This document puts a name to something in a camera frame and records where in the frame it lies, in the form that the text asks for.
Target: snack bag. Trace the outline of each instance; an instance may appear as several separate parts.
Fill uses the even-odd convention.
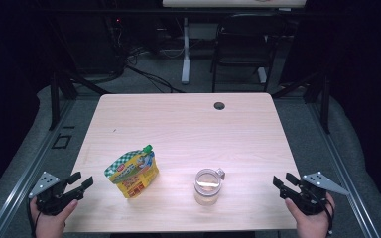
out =
[[[148,145],[142,151],[128,152],[104,171],[126,198],[141,194],[159,173],[152,149]]]

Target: chair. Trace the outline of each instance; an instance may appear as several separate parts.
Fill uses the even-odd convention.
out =
[[[275,14],[234,14],[225,17],[216,33],[211,63],[212,92],[215,92],[216,84],[225,83],[217,81],[218,65],[254,67],[254,73],[259,67],[268,68],[264,86],[266,92],[277,45],[286,26],[286,20]]]

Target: clear jar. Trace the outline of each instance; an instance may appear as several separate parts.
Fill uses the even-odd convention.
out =
[[[225,172],[222,169],[203,169],[196,174],[194,180],[194,199],[200,205],[213,205],[218,200],[221,182]]]

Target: white table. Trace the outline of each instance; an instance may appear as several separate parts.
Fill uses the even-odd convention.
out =
[[[225,108],[215,109],[215,102]],[[104,170],[148,144],[160,173],[137,198],[126,199]],[[204,168],[226,172],[213,206],[193,197],[194,177]],[[298,170],[266,93],[104,95],[72,172],[93,176],[94,185],[65,232],[296,228],[272,180]]]

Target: human hand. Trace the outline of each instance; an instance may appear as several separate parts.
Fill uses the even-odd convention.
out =
[[[60,238],[64,234],[64,222],[73,213],[78,205],[77,200],[73,200],[61,213],[56,216],[49,216],[40,211],[36,204],[37,198],[30,201],[31,216],[36,226],[36,237],[38,238]]]
[[[335,202],[329,193],[326,193],[326,199],[331,204],[326,205],[329,214],[333,216],[333,209],[335,209]],[[325,211],[318,215],[304,215],[299,208],[292,202],[291,199],[285,199],[286,206],[292,213],[297,222],[297,233],[300,238],[318,238],[326,237],[327,229],[329,226],[328,217]]]

